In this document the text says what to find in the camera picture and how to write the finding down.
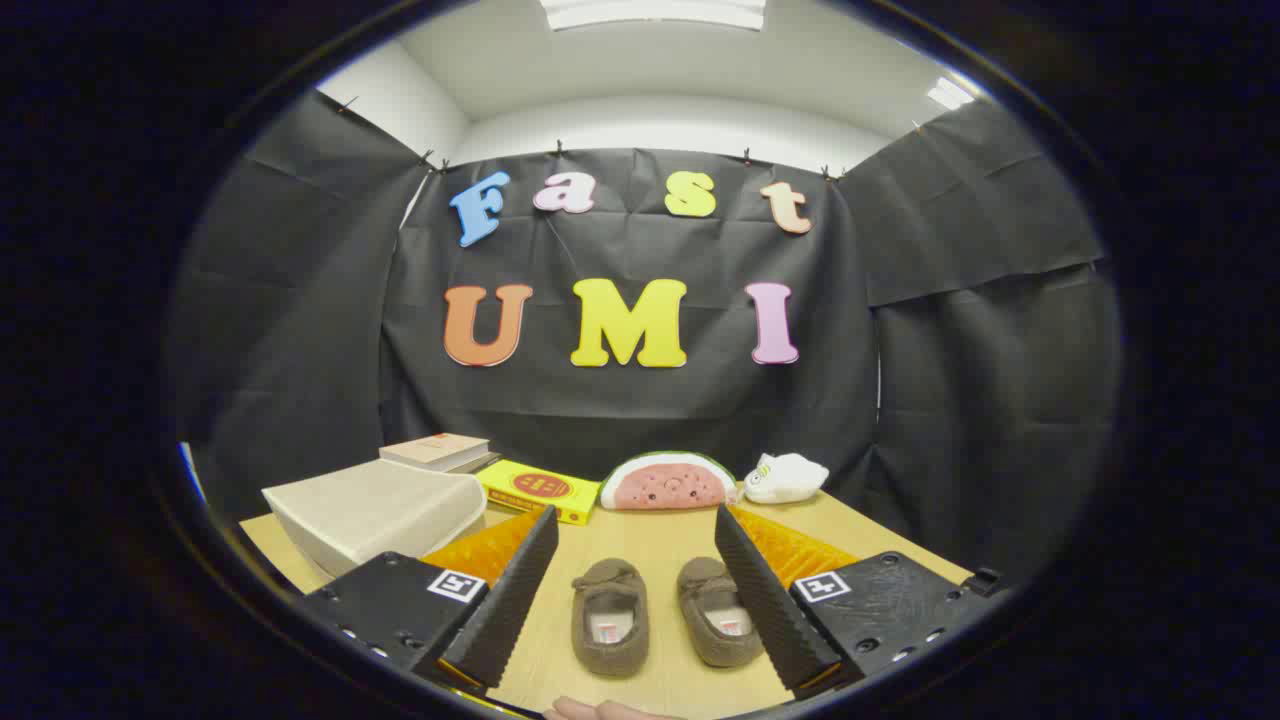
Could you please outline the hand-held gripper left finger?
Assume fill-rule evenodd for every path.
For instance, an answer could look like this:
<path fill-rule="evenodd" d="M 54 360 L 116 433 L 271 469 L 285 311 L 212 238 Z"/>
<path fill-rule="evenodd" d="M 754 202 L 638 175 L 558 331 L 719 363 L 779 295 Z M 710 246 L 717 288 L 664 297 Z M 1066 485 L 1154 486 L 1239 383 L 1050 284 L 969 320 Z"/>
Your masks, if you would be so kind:
<path fill-rule="evenodd" d="M 301 606 L 384 664 L 483 696 L 500 684 L 558 539 L 553 507 L 529 511 L 428 559 L 379 553 Z"/>

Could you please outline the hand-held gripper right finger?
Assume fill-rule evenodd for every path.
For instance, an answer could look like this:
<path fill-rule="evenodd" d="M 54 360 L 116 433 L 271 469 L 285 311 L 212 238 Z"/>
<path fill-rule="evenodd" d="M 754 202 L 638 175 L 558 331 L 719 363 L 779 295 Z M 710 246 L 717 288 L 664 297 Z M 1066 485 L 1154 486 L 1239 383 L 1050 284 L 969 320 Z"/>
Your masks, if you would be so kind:
<path fill-rule="evenodd" d="M 923 653 L 1005 588 L 989 569 L 952 583 L 897 550 L 856 560 L 728 505 L 717 510 L 716 547 L 783 687 L 799 700 Z"/>

